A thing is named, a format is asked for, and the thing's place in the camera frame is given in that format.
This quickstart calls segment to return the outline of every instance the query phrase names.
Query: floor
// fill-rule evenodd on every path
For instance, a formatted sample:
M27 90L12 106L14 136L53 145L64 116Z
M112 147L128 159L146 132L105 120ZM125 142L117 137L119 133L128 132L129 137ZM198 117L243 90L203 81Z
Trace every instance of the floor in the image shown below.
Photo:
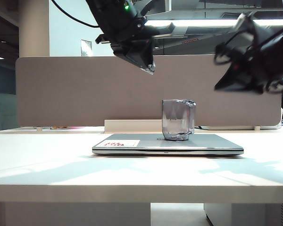
M151 226L210 226L203 203L151 203Z

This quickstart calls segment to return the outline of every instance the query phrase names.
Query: robotic arm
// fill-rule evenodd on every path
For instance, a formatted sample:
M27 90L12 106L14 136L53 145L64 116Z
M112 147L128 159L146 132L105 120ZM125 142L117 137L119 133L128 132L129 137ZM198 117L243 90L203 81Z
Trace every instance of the robotic arm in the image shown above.
M86 0L95 20L104 32L97 43L110 43L115 56L153 74L153 39L170 35L174 25L145 26L151 4L137 10L131 0Z
M98 25L104 32L97 43L110 43L114 54L148 73L154 73L153 39L170 35L173 24L155 28L145 26L149 8L137 10L131 0L86 0ZM215 63L231 63L216 90L281 92L283 90L283 29L267 37L250 16L241 16L237 34L253 36L246 51L229 47L230 41L216 47Z

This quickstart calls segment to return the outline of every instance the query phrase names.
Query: white sticker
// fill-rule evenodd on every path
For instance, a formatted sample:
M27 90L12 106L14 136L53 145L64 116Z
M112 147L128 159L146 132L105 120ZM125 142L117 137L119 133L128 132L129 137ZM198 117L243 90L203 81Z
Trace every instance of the white sticker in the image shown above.
M104 140L97 147L136 147L140 140Z

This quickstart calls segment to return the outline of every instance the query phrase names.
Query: glass cup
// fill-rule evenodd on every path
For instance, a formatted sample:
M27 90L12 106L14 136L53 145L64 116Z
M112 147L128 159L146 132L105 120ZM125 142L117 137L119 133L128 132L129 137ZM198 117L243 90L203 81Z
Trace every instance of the glass cup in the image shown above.
M162 101L162 132L166 140L188 140L194 134L196 103L191 100Z

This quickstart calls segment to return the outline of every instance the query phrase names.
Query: desk leg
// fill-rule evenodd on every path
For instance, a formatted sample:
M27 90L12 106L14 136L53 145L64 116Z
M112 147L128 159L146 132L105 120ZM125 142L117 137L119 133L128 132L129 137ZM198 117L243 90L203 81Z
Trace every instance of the desk leg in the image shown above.
M150 226L150 203L7 202L0 226Z

